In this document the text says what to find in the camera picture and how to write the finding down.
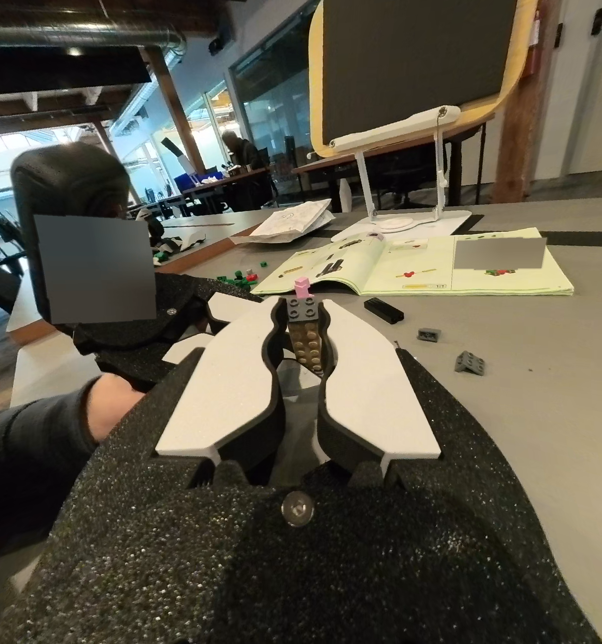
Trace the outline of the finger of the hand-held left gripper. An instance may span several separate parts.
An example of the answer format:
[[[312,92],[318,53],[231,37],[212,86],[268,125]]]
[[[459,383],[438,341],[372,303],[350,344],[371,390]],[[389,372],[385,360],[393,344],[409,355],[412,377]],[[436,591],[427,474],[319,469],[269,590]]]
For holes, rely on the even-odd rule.
[[[209,325],[227,325],[252,312],[261,302],[215,293],[207,302]]]
[[[162,360],[169,364],[179,364],[187,358],[192,351],[202,348],[205,349],[215,336],[207,333],[199,333],[182,339],[171,346],[164,354]]]

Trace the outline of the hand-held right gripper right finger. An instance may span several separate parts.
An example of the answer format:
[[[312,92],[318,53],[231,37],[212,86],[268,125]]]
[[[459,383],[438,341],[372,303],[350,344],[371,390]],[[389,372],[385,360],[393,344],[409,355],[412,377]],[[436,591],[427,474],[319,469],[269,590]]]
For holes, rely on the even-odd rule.
[[[329,459],[354,473],[376,463],[437,460],[441,447],[393,344],[333,300],[319,305],[323,377],[317,438]]]

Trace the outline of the dark grey plate brick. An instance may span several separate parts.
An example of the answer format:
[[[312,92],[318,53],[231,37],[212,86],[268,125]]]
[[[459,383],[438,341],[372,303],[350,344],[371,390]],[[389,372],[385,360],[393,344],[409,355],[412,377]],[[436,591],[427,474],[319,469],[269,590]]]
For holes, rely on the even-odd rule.
[[[289,323],[315,323],[318,320],[318,300],[313,296],[305,298],[286,297],[287,318]]]

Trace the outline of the tan brick assembly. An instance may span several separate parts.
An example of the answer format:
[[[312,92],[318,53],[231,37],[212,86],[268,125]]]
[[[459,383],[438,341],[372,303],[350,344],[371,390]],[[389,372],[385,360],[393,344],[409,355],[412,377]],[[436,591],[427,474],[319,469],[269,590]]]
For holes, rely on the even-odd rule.
[[[296,361],[319,377],[324,373],[323,327],[319,316],[290,320],[287,325],[292,352]]]

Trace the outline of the grey desk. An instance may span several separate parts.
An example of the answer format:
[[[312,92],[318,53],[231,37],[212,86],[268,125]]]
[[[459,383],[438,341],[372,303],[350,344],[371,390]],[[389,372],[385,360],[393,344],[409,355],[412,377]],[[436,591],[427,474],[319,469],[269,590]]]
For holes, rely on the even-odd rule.
[[[284,484],[154,462],[188,358],[78,480],[0,643],[602,643],[602,198],[481,209],[548,232],[576,293],[416,298],[383,329],[441,459],[302,474],[292,527]]]

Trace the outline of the white desk lamp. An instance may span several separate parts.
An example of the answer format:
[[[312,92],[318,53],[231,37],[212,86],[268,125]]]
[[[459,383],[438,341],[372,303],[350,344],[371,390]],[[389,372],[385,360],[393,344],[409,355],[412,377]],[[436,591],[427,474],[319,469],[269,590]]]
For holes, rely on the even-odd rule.
[[[362,183],[370,232],[378,238],[398,235],[419,226],[437,223],[442,218],[446,205],[446,189],[449,187],[444,172],[444,127],[456,124],[465,114],[466,110],[461,107],[445,104],[381,127],[336,137],[327,144],[321,142],[316,144],[312,138],[313,151],[323,158],[328,157],[329,153],[333,155],[352,153]],[[407,214],[384,217],[377,211],[372,197],[364,154],[366,151],[385,146],[394,140],[408,141],[412,135],[424,132],[429,132],[434,141],[436,205],[430,212],[418,219]]]

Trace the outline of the person's left hand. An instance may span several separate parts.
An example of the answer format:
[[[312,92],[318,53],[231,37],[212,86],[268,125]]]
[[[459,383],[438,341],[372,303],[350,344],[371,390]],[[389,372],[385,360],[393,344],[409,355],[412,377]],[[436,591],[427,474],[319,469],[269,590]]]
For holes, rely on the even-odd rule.
[[[94,442],[102,443],[144,396],[120,376],[100,376],[90,388],[86,401],[87,427]]]

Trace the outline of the long black brick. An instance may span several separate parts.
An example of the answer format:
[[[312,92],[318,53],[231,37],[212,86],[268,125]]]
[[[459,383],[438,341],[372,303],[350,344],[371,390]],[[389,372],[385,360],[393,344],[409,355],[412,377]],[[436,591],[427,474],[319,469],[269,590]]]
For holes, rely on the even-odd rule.
[[[367,311],[382,319],[389,325],[395,325],[401,321],[404,321],[403,311],[388,304],[387,302],[380,300],[377,297],[370,298],[364,301],[363,306]]]

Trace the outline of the white and black toy model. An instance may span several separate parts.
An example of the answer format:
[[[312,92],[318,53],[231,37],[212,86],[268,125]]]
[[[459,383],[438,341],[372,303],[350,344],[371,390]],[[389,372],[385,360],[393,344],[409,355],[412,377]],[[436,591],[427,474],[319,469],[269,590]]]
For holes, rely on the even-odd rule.
[[[189,251],[194,246],[204,244],[206,235],[203,232],[185,232],[181,235],[173,234],[171,229],[165,229],[147,208],[140,208],[131,217],[136,221],[147,224],[150,246],[155,267],[170,261],[179,253]]]

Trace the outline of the green instruction booklet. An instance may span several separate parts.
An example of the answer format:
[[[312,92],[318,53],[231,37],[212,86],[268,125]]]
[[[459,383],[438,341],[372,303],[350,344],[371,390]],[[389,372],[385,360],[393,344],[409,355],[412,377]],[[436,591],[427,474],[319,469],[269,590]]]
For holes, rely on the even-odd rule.
[[[454,267],[460,244],[515,239],[546,243],[535,228],[402,240],[362,232],[293,254],[268,277],[259,278],[253,293],[290,293],[296,280],[307,278],[310,286],[335,283],[359,296],[574,294],[574,286],[547,249],[539,269],[498,264],[481,269]]]

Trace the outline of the person's black hood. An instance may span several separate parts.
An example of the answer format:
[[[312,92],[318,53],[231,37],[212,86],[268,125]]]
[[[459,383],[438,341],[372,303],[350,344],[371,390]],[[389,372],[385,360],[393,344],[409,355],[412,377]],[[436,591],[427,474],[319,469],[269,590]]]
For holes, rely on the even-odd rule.
[[[123,219],[130,179],[118,159],[83,142],[23,152],[10,166],[10,179],[36,306],[51,323],[34,216]]]

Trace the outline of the black office chair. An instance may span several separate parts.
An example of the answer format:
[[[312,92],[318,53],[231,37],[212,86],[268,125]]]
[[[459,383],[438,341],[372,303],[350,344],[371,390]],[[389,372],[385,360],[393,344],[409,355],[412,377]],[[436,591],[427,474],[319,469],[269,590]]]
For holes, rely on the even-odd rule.
[[[381,201],[381,193],[390,192],[393,195],[389,209],[420,209],[424,204],[411,201],[409,194],[417,191],[424,183],[435,180],[435,163],[411,167],[386,169],[377,175],[377,200]]]

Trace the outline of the wooden post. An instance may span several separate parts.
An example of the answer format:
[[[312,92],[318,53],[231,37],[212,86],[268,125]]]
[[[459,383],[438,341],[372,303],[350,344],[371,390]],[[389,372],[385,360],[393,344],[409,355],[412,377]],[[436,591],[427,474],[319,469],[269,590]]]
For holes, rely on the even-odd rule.
[[[541,14],[539,67],[536,74],[521,76],[506,103],[492,204],[521,202],[530,193],[561,6],[561,1],[537,2]]]

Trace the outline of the dark panel with yellow frame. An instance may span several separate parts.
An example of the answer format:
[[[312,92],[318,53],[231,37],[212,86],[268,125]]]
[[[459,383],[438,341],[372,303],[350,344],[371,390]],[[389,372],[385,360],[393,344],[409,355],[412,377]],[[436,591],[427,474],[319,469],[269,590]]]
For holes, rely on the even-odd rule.
[[[466,110],[444,133],[486,121],[521,79],[536,10],[537,1],[319,2],[308,39],[311,139],[327,144],[442,105]]]

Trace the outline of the silver ceiling duct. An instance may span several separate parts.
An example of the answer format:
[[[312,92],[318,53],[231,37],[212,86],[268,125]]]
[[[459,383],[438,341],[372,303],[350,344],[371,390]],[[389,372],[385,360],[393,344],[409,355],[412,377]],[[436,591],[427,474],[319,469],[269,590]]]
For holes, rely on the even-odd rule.
[[[74,17],[68,21],[26,19],[0,22],[0,47],[158,47],[182,55],[186,37],[174,26],[146,21]]]

